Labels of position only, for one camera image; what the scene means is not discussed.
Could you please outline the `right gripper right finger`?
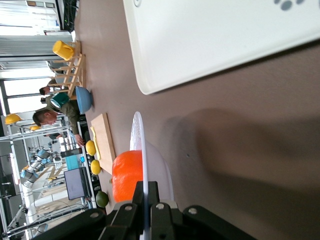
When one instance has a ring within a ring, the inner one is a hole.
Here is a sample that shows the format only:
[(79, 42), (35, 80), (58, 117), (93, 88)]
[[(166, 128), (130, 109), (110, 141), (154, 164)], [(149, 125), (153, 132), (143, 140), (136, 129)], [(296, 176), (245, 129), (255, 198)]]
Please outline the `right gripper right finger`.
[(149, 182), (150, 240), (257, 240), (200, 205), (183, 211), (160, 200), (158, 183)]

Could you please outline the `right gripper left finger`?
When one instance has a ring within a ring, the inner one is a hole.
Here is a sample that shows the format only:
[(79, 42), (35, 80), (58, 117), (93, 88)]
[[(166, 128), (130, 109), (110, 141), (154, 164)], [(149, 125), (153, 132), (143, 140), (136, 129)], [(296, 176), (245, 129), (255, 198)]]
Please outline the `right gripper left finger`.
[(143, 228), (139, 217), (143, 200), (143, 182), (139, 181), (132, 201), (120, 202), (111, 213), (89, 209), (32, 240), (139, 240)]

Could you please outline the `orange fruit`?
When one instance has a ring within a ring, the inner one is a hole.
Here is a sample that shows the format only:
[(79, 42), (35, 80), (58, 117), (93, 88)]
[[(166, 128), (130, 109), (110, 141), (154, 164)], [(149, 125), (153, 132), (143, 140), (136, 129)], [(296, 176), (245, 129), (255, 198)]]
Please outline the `orange fruit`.
[(112, 163), (112, 194), (116, 203), (133, 199), (137, 182), (143, 181), (141, 150), (129, 150), (118, 155)]

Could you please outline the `white round plate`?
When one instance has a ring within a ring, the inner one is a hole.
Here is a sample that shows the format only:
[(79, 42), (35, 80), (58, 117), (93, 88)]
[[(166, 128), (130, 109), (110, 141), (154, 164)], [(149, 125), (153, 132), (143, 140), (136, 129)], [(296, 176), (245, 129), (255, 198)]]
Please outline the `white round plate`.
[(138, 111), (134, 113), (132, 120), (129, 149), (142, 152), (142, 234), (139, 240), (149, 240), (150, 211), (147, 207), (151, 203), (151, 191), (148, 190), (148, 183), (157, 182), (160, 200), (172, 201), (174, 192), (167, 162), (157, 148), (146, 140), (142, 115)]

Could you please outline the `green lime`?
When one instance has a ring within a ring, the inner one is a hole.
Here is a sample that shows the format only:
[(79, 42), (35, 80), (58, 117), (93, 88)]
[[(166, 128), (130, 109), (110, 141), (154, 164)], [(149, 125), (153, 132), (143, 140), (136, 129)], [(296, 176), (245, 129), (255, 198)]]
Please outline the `green lime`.
[(96, 204), (100, 208), (105, 208), (109, 203), (109, 196), (104, 191), (99, 191), (95, 196)]

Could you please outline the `yellow lemon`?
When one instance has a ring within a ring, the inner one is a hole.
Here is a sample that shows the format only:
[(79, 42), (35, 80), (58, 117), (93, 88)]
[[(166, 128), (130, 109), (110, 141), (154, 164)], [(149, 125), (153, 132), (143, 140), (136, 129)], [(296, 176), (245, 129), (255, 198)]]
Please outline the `yellow lemon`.
[(97, 152), (94, 141), (88, 140), (85, 144), (85, 150), (90, 156), (94, 156)]
[(98, 175), (101, 172), (100, 162), (96, 159), (92, 160), (90, 163), (90, 170), (94, 175)]

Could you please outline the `computer monitor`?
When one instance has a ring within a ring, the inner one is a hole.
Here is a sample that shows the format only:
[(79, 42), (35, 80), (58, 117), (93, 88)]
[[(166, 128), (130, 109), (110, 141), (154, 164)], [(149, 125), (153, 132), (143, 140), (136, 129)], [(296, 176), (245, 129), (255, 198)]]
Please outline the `computer monitor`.
[(65, 171), (64, 178), (69, 200), (92, 196), (85, 167)]

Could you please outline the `yellow plastic knife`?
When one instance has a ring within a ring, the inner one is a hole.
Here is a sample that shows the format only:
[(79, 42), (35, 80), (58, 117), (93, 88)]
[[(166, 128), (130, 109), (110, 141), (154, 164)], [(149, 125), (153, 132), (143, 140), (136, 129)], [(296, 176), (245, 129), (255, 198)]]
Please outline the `yellow plastic knife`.
[(101, 155), (100, 155), (100, 150), (99, 150), (99, 146), (98, 146), (98, 142), (97, 142), (97, 136), (94, 135), (93, 137), (93, 142), (94, 142), (94, 146), (95, 146), (95, 150), (96, 150), (96, 158), (97, 160), (101, 159)]

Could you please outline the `wooden cutting board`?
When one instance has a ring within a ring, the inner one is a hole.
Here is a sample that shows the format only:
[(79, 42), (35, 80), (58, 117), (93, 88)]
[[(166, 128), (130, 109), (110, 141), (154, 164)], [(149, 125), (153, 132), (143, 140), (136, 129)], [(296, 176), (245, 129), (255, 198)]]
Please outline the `wooden cutting board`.
[(100, 152), (100, 167), (112, 174), (113, 160), (116, 158), (111, 128), (109, 125), (107, 113), (98, 115), (91, 121), (96, 133), (97, 144)]

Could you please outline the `man in olive jacket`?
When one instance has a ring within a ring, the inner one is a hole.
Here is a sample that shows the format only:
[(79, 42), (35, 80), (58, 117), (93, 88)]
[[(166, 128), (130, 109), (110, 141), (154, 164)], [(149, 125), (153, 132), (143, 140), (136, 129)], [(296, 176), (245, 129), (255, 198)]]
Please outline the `man in olive jacket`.
[(52, 78), (47, 85), (41, 87), (39, 89), (39, 93), (43, 96), (40, 98), (40, 102), (42, 104), (45, 103), (45, 98), (49, 95), (54, 95), (57, 93), (64, 93), (66, 94), (70, 89), (70, 84), (64, 84), (63, 78)]
[(78, 121), (80, 120), (80, 111), (78, 104), (74, 100), (64, 103), (61, 107), (55, 106), (51, 101), (51, 96), (45, 98), (46, 107), (37, 110), (32, 119), (34, 123), (41, 127), (44, 125), (53, 125), (59, 114), (68, 118), (69, 125), (74, 135), (75, 141), (79, 146), (84, 146), (85, 142), (79, 133)]

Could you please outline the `blue bowl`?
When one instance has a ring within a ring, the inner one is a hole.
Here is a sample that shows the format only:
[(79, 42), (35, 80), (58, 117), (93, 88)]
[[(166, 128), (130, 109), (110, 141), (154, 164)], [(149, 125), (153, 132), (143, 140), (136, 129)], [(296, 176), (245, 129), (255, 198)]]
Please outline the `blue bowl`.
[(76, 100), (78, 109), (81, 114), (85, 114), (93, 105), (93, 97), (91, 92), (82, 86), (75, 87)]

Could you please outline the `teal cup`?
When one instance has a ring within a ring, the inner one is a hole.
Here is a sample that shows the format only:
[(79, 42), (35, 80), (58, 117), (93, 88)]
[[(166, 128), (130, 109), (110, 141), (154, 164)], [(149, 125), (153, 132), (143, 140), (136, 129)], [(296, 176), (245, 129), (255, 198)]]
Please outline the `teal cup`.
[(61, 108), (64, 104), (68, 103), (70, 98), (66, 92), (57, 92), (55, 93), (50, 102), (57, 108)]

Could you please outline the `yellow hard hat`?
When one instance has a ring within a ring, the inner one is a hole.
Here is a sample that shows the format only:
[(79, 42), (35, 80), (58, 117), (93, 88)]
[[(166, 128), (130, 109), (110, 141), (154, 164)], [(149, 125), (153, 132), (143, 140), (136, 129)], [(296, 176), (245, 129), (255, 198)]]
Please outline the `yellow hard hat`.
[(12, 125), (12, 124), (15, 124), (15, 123), (22, 121), (22, 120), (23, 120), (23, 118), (21, 118), (18, 114), (10, 113), (5, 117), (5, 124)]

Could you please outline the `wooden mug rack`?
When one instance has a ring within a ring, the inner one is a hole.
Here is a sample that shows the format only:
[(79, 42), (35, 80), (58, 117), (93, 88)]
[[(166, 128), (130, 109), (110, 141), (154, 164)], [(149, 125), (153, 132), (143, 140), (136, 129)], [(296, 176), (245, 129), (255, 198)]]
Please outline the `wooden mug rack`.
[(67, 42), (66, 44), (72, 46), (74, 48), (74, 56), (65, 61), (63, 58), (59, 60), (54, 60), (54, 63), (63, 63), (66, 66), (61, 67), (60, 69), (54, 68), (53, 70), (56, 71), (63, 71), (63, 74), (59, 74), (54, 78), (63, 78), (64, 85), (70, 85), (69, 90), (67, 91), (67, 95), (70, 97), (71, 100), (76, 99), (76, 86), (85, 87), (85, 62), (86, 56), (82, 54), (82, 45), (80, 41), (75, 42)]

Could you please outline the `yellow mug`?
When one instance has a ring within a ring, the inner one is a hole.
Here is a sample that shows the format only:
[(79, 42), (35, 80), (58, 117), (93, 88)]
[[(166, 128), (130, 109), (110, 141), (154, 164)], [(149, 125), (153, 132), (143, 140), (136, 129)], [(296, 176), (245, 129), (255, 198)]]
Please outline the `yellow mug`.
[(61, 40), (58, 40), (54, 43), (52, 51), (65, 61), (69, 61), (75, 53), (75, 49), (72, 46), (66, 44)]

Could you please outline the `cream tray with bear print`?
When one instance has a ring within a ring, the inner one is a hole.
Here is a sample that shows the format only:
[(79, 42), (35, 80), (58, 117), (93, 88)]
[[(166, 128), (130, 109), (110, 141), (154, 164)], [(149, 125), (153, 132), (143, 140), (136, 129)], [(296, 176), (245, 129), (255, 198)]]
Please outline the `cream tray with bear print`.
[(320, 39), (320, 0), (123, 0), (123, 6), (145, 95)]

